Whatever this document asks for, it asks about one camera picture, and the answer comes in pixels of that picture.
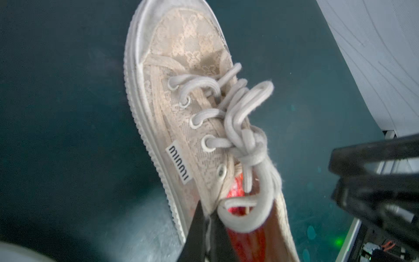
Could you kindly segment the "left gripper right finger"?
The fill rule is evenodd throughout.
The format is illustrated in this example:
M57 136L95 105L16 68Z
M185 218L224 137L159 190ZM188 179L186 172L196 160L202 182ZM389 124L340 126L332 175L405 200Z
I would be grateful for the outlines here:
M208 223L208 261L239 262L228 232L217 212L209 217Z

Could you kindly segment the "beige sneaker one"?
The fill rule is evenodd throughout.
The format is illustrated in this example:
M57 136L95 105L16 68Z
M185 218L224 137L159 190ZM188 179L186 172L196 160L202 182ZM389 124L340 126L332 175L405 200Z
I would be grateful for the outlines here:
M184 246L198 202L217 212L239 262L299 260L266 134L249 114L274 91L239 79L205 1L142 1L129 26L124 80L131 112Z

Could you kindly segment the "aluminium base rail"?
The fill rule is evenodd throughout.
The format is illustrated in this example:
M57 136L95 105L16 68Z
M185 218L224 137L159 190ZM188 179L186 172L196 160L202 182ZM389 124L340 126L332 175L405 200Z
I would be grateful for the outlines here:
M357 239L361 225L362 225L362 222L358 218L353 219L350 229L347 233L347 236L344 240L344 243L339 251L339 254L335 262L348 262L349 261L350 254L355 245L355 241Z

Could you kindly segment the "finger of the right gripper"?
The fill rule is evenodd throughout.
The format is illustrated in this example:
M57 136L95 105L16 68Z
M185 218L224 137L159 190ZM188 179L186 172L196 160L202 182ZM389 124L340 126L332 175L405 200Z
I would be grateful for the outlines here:
M419 247L419 224L393 208L419 216L418 178L341 178L332 200L374 229L387 233L407 249Z
M417 158L418 156L419 135L414 134L390 140L335 148L331 153L328 169L341 177L370 175L372 172L366 169L366 164Z

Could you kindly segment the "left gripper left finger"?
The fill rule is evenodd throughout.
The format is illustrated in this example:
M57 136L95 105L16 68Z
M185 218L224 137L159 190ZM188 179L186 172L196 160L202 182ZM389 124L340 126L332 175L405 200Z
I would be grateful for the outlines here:
M206 217L198 202L186 242L177 262L204 262L206 259Z

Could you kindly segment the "white sneaker with laces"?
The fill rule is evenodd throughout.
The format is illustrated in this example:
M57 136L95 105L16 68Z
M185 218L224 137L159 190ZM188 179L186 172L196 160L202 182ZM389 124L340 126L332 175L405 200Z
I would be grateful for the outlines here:
M54 259L26 247L1 241L1 262L56 262Z

